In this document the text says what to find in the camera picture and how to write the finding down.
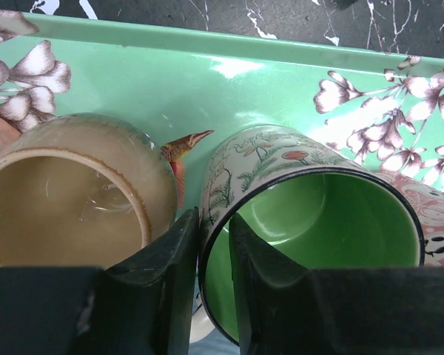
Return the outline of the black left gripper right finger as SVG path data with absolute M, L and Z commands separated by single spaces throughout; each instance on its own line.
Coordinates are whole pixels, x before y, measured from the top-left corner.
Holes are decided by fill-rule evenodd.
M 444 267 L 307 269 L 229 223 L 242 354 L 444 354 Z

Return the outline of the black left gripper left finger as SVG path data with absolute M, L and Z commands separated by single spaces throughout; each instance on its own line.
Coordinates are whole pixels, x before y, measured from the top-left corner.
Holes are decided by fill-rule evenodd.
M 198 209 L 102 271 L 81 312 L 71 354 L 187 354 L 199 237 Z

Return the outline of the green floral mug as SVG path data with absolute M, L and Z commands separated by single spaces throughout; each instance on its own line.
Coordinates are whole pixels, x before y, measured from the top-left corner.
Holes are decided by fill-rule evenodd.
M 198 278 L 215 327 L 238 342 L 229 221 L 308 268 L 421 266 L 423 230 L 390 183 L 293 128 L 260 125 L 212 153 L 201 190 Z

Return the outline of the beige brown mug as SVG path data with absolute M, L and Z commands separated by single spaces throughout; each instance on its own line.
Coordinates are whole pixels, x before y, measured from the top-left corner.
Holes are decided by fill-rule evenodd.
M 97 114 L 38 124 L 0 153 L 0 266 L 109 268 L 164 234 L 177 205 L 141 129 Z

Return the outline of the maroon speckled mug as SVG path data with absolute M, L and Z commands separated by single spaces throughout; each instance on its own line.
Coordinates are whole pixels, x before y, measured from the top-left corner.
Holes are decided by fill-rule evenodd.
M 396 172 L 378 172 L 417 213 L 424 234 L 425 264 L 444 266 L 444 193 Z

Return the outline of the white speckled mug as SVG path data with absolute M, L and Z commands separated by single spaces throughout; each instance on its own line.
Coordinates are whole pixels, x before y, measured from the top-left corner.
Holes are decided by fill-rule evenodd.
M 204 308 L 199 308 L 191 319 L 189 343 L 195 343 L 208 336 L 215 329 Z

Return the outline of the green floral serving tray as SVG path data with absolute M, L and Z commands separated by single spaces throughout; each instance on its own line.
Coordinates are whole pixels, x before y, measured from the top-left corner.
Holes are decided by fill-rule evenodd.
M 298 129 L 372 171 L 444 192 L 444 59 L 0 10 L 0 118 L 19 129 L 97 112 L 154 141 L 253 124 Z

